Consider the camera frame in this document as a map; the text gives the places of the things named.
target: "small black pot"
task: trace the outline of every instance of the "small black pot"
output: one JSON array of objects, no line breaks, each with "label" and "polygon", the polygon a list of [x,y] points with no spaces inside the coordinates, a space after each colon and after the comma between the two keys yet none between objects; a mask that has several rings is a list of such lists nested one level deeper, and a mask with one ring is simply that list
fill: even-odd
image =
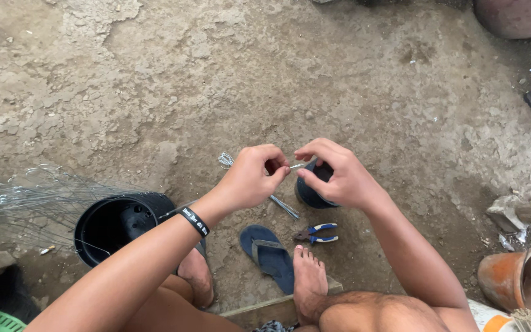
[{"label": "small black pot", "polygon": [[[323,162],[321,166],[317,166],[317,159],[309,162],[306,165],[305,169],[312,171],[314,175],[325,182],[329,182],[331,176],[333,176],[333,169],[327,162]],[[315,192],[313,188],[309,187],[305,183],[305,179],[299,177],[296,180],[296,185],[294,186],[294,193],[296,198],[304,202],[306,205],[313,208],[334,208],[340,207],[340,205],[335,204],[332,201],[328,201],[319,195],[318,192]]]},{"label": "small black pot", "polygon": [[94,268],[144,232],[171,218],[175,206],[158,192],[110,196],[95,202],[77,221],[77,255]]}]

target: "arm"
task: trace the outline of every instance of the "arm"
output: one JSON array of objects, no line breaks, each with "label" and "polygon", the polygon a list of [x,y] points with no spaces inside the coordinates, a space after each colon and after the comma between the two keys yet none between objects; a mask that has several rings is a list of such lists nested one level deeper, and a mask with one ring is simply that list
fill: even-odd
[{"label": "arm", "polygon": [[[240,208],[266,200],[290,173],[273,145],[245,148],[221,182],[190,206],[208,228]],[[272,176],[266,176],[266,167]],[[176,215],[83,276],[26,328],[34,331],[118,331],[200,241]]]},{"label": "arm", "polygon": [[328,183],[305,169],[298,174],[325,199],[344,207],[359,208],[368,216],[407,294],[433,307],[452,330],[476,331],[464,290],[446,261],[405,218],[350,150],[318,138],[298,149],[295,155],[296,159],[305,161],[316,155],[319,163],[324,160],[333,168]]}]

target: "flip-flop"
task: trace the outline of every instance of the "flip-flop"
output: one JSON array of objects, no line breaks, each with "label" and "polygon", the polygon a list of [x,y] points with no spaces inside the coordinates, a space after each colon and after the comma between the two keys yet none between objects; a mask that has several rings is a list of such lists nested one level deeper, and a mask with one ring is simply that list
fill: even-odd
[{"label": "flip-flop", "polygon": [[247,226],[241,230],[239,242],[260,270],[274,277],[284,293],[294,293],[292,259],[271,230],[260,225]]},{"label": "flip-flop", "polygon": [[[204,260],[206,260],[206,239],[200,240],[200,242],[196,243],[194,248],[196,248],[200,252],[200,255],[204,257]],[[179,264],[177,267],[175,267],[175,270],[173,270],[171,274],[178,275],[178,268]]]}]

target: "forearm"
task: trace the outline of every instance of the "forearm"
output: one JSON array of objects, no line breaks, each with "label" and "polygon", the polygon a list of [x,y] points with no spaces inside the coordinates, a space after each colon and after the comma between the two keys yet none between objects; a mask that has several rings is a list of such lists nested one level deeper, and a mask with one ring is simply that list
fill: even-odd
[{"label": "forearm", "polygon": [[468,308],[462,286],[446,261],[380,186],[375,197],[374,204],[363,204],[363,211],[407,294],[429,306]]},{"label": "forearm", "polygon": [[[192,209],[209,228],[230,211],[214,191]],[[32,331],[117,331],[137,312],[201,237],[176,215],[111,255],[75,283],[29,326]]]}]

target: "foot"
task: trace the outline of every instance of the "foot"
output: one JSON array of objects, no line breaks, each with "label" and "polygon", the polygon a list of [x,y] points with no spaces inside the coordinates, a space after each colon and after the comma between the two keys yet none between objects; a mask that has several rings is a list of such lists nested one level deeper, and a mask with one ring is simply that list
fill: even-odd
[{"label": "foot", "polygon": [[208,307],[214,299],[212,290],[212,275],[204,256],[193,248],[188,256],[182,260],[178,268],[178,276],[187,281],[194,291],[195,307]]},{"label": "foot", "polygon": [[318,326],[316,308],[329,289],[325,264],[301,245],[294,248],[294,304],[301,326]]}]

